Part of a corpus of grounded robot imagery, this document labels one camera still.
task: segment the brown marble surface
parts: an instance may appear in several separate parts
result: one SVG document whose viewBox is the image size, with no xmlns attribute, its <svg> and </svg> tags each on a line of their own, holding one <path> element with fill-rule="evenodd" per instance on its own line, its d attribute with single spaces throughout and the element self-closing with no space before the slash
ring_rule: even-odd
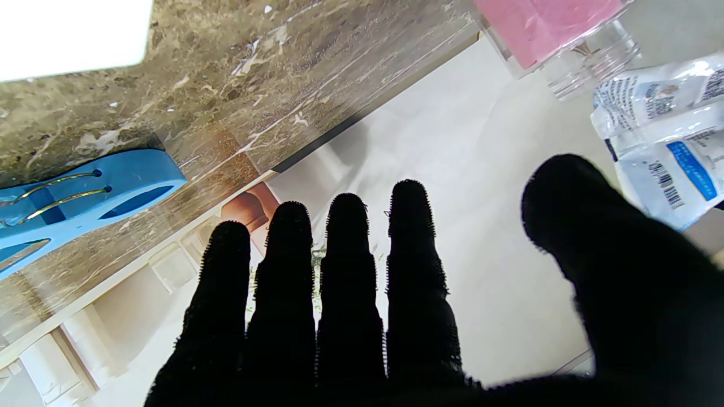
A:
<svg viewBox="0 0 724 407">
<path fill-rule="evenodd" d="M 0 188 L 146 146 L 189 179 L 0 281 L 0 349 L 470 38 L 465 10 L 458 0 L 156 0 L 142 64 L 0 84 Z"/>
</svg>

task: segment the black knit glove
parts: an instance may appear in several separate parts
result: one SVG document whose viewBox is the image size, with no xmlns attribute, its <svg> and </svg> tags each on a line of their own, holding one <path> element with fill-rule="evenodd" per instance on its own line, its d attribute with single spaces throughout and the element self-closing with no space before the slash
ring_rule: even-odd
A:
<svg viewBox="0 0 724 407">
<path fill-rule="evenodd" d="M 476 388 L 468 387 L 462 370 L 423 186 L 404 181 L 392 193 L 388 375 L 368 231 L 360 198 L 336 197 L 327 221 L 323 308 L 315 335 L 309 217 L 300 203 L 279 206 L 256 272 L 256 310 L 245 334 L 249 234 L 240 223 L 220 224 L 204 254 L 183 333 L 146 405 L 348 403 L 419 388 Z"/>
<path fill-rule="evenodd" d="M 284 203 L 269 227 L 246 333 L 249 234 L 234 222 L 216 228 L 183 333 L 146 406 L 724 403 L 724 275 L 706 256 L 629 205 L 577 156 L 538 169 L 522 217 L 533 243 L 576 288 L 595 377 L 485 391 L 466 379 L 426 193 L 404 181 L 392 192 L 386 336 L 374 305 L 364 204 L 351 194 L 332 203 L 315 336 L 310 222 L 303 205 Z"/>
</svg>

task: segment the pink container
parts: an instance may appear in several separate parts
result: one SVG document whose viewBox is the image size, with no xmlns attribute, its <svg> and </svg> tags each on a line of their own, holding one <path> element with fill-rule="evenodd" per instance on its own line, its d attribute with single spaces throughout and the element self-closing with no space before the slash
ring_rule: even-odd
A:
<svg viewBox="0 0 724 407">
<path fill-rule="evenodd" d="M 558 98 L 592 88 L 640 53 L 617 18 L 634 0 L 474 0 L 513 73 L 542 70 Z"/>
</svg>

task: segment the pink object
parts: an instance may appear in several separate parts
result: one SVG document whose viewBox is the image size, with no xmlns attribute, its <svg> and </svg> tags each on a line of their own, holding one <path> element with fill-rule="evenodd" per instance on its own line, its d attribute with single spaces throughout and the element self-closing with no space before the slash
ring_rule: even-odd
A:
<svg viewBox="0 0 724 407">
<path fill-rule="evenodd" d="M 621 12 L 621 0 L 475 0 L 527 70 Z"/>
</svg>

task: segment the plastic packet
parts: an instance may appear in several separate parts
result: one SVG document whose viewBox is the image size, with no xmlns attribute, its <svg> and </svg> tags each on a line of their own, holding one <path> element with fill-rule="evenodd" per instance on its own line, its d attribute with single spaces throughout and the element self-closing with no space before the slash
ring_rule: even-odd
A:
<svg viewBox="0 0 724 407">
<path fill-rule="evenodd" d="M 682 230 L 724 200 L 724 52 L 625 72 L 594 104 L 624 193 L 649 216 Z"/>
<path fill-rule="evenodd" d="M 724 96 L 724 51 L 694 61 L 631 70 L 594 93 L 594 127 L 608 139 Z"/>
</svg>

